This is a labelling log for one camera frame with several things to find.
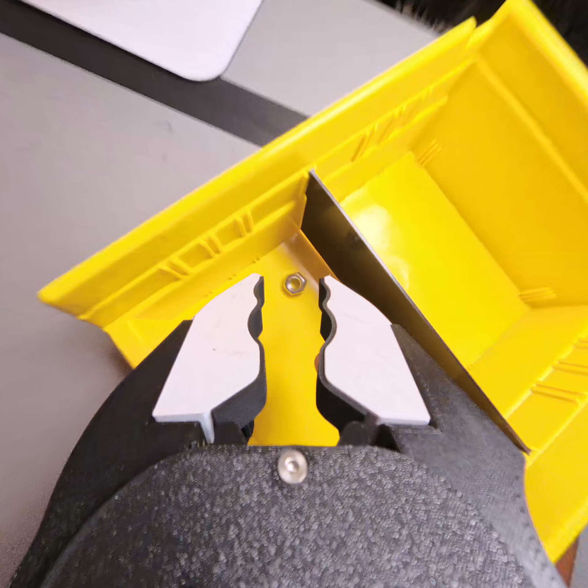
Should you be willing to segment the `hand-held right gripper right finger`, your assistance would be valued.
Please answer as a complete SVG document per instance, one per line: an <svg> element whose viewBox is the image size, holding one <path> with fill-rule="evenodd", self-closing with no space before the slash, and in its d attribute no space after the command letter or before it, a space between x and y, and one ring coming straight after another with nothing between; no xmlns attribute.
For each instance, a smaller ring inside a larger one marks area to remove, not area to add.
<svg viewBox="0 0 588 588"><path fill-rule="evenodd" d="M430 413L391 322L333 276L319 283L316 404L339 431L351 422L427 426Z"/></svg>

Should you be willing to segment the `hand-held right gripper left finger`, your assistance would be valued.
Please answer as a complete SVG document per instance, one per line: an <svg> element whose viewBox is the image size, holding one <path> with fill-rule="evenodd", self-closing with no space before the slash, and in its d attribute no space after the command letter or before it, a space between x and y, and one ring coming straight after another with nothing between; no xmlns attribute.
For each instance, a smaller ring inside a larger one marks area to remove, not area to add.
<svg viewBox="0 0 588 588"><path fill-rule="evenodd" d="M264 302L264 278L252 273L195 314L152 410L156 422L197 423L209 444L249 443L268 391Z"/></svg>

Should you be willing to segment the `yellow plastic storage bin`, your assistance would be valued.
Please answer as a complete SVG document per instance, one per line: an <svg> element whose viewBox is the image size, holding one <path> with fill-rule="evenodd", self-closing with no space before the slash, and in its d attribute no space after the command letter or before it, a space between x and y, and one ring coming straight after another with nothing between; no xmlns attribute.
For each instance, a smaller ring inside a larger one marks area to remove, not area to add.
<svg viewBox="0 0 588 588"><path fill-rule="evenodd" d="M456 26L38 296L136 367L264 276L251 443L334 445L315 404L327 264L301 230L311 169L530 448L527 503L555 562L587 525L587 68L530 1Z"/></svg>

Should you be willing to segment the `dark olive bin divider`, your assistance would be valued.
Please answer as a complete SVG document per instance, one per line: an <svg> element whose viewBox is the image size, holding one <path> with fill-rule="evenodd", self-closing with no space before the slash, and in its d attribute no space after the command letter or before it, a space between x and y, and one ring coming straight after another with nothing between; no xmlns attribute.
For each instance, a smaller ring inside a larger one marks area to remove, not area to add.
<svg viewBox="0 0 588 588"><path fill-rule="evenodd" d="M392 272L361 234L314 169L309 171L301 230L332 273L390 323L402 327L526 454L530 448L469 375Z"/></svg>

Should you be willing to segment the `white rounded base plate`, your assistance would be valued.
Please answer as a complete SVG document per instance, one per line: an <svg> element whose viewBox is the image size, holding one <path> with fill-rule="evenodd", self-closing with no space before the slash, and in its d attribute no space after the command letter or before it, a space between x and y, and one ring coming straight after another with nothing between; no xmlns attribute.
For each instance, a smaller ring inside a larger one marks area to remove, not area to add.
<svg viewBox="0 0 588 588"><path fill-rule="evenodd" d="M262 1L25 1L188 81L221 76Z"/></svg>

